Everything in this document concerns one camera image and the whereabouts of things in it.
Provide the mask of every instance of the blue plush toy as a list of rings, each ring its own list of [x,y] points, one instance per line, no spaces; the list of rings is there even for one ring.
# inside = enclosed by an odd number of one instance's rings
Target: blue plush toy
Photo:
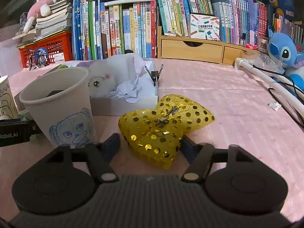
[[[285,74],[292,78],[295,85],[304,90],[304,54],[298,51],[292,38],[284,33],[268,29],[269,39],[267,41],[267,51],[270,59],[274,63],[280,61],[285,68]]]

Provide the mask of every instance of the pink tablecloth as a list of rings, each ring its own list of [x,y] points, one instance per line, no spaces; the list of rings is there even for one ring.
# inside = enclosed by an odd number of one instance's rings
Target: pink tablecloth
[[[282,213],[291,221],[304,215],[304,141],[303,131],[280,109],[268,104],[273,99],[263,82],[231,66],[212,63],[156,59],[157,68],[164,64],[160,78],[160,97],[181,94],[207,107],[216,117],[209,126],[188,136],[195,142],[208,142],[217,148],[238,144],[281,174],[288,183],[289,193]],[[10,78],[13,92],[18,93],[36,78],[35,72],[24,70]],[[95,117],[100,141],[114,132],[119,117]],[[14,180],[53,147],[44,136],[31,142],[0,148],[0,216],[9,220],[18,210],[11,195]],[[119,174],[174,173],[181,175],[188,164],[181,153],[168,171],[136,158],[122,140],[121,150],[111,166]],[[86,170],[83,164],[76,167]]]

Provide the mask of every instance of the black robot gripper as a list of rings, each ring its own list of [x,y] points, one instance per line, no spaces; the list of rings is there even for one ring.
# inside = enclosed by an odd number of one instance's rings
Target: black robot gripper
[[[109,163],[118,134],[100,144],[60,146],[13,184],[20,210],[7,227],[211,227],[286,228],[280,214],[285,180],[237,145],[216,149],[184,136],[181,152],[190,166],[176,175],[127,175]],[[90,174],[73,168],[86,162]],[[210,174],[215,163],[226,167]]]

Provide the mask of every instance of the yellow heart-shaped pillow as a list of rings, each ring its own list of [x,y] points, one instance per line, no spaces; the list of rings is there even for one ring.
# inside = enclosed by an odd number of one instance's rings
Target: yellow heart-shaped pillow
[[[183,134],[215,120],[200,104],[180,95],[167,95],[155,109],[123,115],[118,127],[134,153],[169,169],[180,148]]]

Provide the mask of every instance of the white pipe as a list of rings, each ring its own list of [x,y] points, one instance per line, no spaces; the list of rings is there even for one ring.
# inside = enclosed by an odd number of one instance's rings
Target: white pipe
[[[245,69],[255,74],[257,77],[265,81],[269,86],[274,88],[284,99],[286,99],[288,103],[301,114],[301,116],[304,117],[304,105],[289,91],[287,91],[281,84],[270,78],[267,74],[264,74],[262,71],[254,68],[242,58],[235,59],[235,64],[244,67]]]

